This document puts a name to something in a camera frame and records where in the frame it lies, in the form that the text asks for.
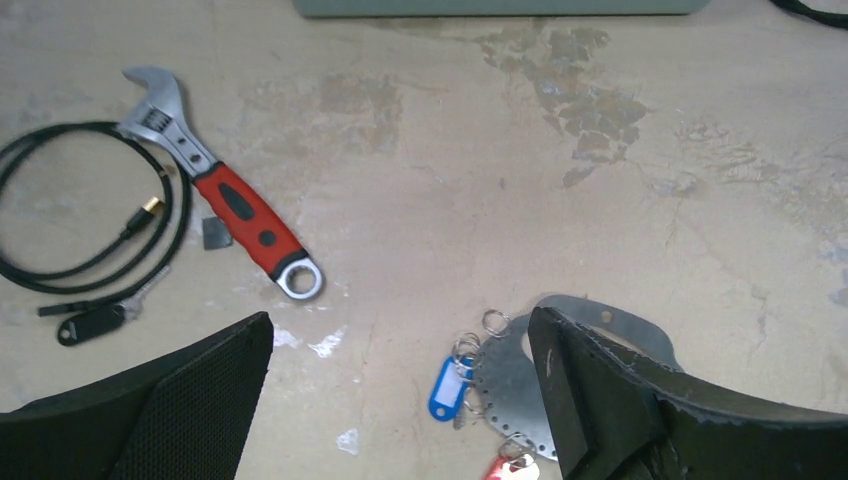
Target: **adjustable wrench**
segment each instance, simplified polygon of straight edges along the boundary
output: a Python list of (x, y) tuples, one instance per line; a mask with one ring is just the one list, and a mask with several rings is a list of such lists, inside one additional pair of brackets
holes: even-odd
[[(189, 130), (174, 74), (156, 66), (128, 68), (123, 73), (129, 80), (146, 86), (147, 95), (118, 124), (118, 132), (167, 150), (233, 238), (286, 295), (295, 300), (317, 295), (324, 278), (294, 234), (250, 185), (216, 160)], [(301, 270), (309, 271), (315, 279), (306, 291), (295, 290), (293, 284), (295, 273)]]

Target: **black key fob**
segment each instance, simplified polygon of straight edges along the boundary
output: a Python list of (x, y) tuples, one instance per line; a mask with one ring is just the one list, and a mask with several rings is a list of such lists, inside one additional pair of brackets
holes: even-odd
[(66, 347), (73, 347), (105, 335), (124, 324), (124, 313), (124, 307), (109, 305), (74, 315), (59, 324), (56, 340)]

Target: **wrench head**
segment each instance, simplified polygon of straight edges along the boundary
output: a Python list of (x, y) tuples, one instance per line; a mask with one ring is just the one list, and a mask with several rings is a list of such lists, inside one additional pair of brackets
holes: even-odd
[(152, 65), (131, 67), (123, 73), (132, 82), (147, 87), (147, 94), (117, 130), (129, 138), (162, 144), (162, 134), (172, 122), (185, 125), (177, 78), (170, 70)]

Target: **blue key tag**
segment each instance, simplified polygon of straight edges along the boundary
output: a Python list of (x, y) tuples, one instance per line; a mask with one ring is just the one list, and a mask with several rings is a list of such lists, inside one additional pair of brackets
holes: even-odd
[[(471, 359), (462, 357), (462, 364), (471, 367)], [(465, 378), (460, 376), (460, 370), (465, 371)], [(439, 374), (436, 385), (433, 387), (433, 393), (430, 394), (430, 402), (428, 408), (430, 415), (440, 422), (453, 420), (453, 417), (459, 413), (462, 408), (462, 401), (465, 399), (465, 390), (471, 382), (471, 368), (462, 368), (458, 366), (453, 357), (448, 357), (442, 365), (442, 372)]]

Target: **green box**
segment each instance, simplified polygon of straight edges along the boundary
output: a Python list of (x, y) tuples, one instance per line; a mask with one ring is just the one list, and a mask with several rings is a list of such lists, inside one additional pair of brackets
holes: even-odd
[(686, 15), (709, 0), (293, 0), (304, 17)]

